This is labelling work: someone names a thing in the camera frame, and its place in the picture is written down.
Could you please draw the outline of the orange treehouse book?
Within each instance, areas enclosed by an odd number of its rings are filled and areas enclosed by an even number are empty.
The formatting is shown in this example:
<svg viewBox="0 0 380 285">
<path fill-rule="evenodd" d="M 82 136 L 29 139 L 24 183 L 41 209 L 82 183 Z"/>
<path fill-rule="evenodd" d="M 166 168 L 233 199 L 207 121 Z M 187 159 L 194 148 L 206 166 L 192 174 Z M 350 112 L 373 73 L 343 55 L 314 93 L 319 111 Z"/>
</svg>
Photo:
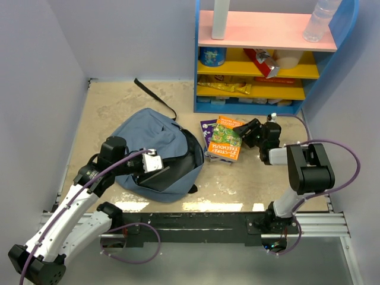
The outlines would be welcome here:
<svg viewBox="0 0 380 285">
<path fill-rule="evenodd" d="M 241 121 L 219 116 L 213 128 L 207 154 L 219 159 L 236 162 L 240 155 L 242 139 L 233 129 L 242 125 L 243 122 Z"/>
</svg>

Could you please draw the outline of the blue fabric backpack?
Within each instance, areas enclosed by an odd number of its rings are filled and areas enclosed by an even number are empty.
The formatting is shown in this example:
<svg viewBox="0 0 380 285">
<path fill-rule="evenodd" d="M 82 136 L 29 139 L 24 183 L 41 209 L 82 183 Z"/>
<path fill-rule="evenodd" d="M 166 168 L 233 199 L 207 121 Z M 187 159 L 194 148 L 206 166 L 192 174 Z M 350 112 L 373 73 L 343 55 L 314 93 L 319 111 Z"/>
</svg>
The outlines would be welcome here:
<svg viewBox="0 0 380 285">
<path fill-rule="evenodd" d="M 204 165 L 204 152 L 196 137 L 170 118 L 151 108 L 137 111 L 112 133 L 126 140 L 130 150 L 155 149 L 163 168 L 169 166 L 170 186 L 162 192 L 137 185 L 138 177 L 123 175 L 118 185 L 158 202 L 175 202 L 198 191 L 196 179 Z"/>
</svg>

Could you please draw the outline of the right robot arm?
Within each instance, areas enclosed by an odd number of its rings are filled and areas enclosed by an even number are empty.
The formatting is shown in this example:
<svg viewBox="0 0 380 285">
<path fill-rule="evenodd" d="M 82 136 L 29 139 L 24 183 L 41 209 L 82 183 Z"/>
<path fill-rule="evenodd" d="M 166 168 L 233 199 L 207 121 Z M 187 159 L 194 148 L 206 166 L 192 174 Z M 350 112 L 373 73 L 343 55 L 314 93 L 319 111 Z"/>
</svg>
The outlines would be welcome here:
<svg viewBox="0 0 380 285">
<path fill-rule="evenodd" d="M 292 222 L 307 198 L 333 188 L 335 174 L 324 146 L 316 143 L 280 147 L 281 126 L 274 115 L 268 116 L 266 123 L 253 119 L 233 131 L 249 148 L 259 148 L 264 164 L 287 166 L 290 186 L 281 198 L 271 202 L 262 219 L 253 222 L 260 231 L 278 233 Z"/>
</svg>

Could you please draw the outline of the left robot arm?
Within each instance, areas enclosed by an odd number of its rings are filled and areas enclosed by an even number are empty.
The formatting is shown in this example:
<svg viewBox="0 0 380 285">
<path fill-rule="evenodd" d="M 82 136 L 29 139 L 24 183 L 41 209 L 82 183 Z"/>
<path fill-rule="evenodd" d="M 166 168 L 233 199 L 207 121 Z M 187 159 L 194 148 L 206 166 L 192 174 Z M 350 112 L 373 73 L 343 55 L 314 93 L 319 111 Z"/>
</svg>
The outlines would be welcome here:
<svg viewBox="0 0 380 285">
<path fill-rule="evenodd" d="M 121 137 L 109 137 L 83 166 L 70 186 L 61 205 L 48 221 L 23 245 L 14 245 L 8 253 L 20 284 L 57 284 L 66 271 L 70 258 L 86 243 L 108 231 L 116 233 L 123 226 L 119 208 L 104 203 L 90 220 L 78 226 L 86 211 L 122 175 L 144 174 L 147 158 L 155 152 L 141 149 L 128 152 Z"/>
</svg>

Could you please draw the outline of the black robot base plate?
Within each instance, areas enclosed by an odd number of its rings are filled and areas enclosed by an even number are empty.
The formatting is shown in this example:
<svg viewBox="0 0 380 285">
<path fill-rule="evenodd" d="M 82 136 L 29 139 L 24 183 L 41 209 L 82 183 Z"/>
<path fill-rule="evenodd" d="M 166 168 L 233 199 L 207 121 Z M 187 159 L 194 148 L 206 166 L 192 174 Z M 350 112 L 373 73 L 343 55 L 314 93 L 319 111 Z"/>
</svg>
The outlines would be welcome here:
<svg viewBox="0 0 380 285">
<path fill-rule="evenodd" d="M 142 247 L 156 242 L 158 232 L 163 243 L 239 243 L 261 246 L 270 239 L 299 233 L 292 218 L 281 221 L 263 212 L 182 212 L 123 213 L 112 221 L 106 232 L 125 238 L 127 247 Z"/>
</svg>

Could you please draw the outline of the dark blue book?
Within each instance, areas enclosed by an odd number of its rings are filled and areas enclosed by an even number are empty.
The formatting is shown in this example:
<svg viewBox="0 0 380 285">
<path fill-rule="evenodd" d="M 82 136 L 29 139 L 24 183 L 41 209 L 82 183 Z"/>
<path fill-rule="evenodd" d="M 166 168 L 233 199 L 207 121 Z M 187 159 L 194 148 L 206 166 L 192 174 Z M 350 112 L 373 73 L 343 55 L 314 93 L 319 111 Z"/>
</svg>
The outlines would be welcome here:
<svg viewBox="0 0 380 285">
<path fill-rule="evenodd" d="M 162 170 L 143 174 L 138 177 L 137 185 L 162 192 L 170 186 L 169 169 L 167 166 Z"/>
</svg>

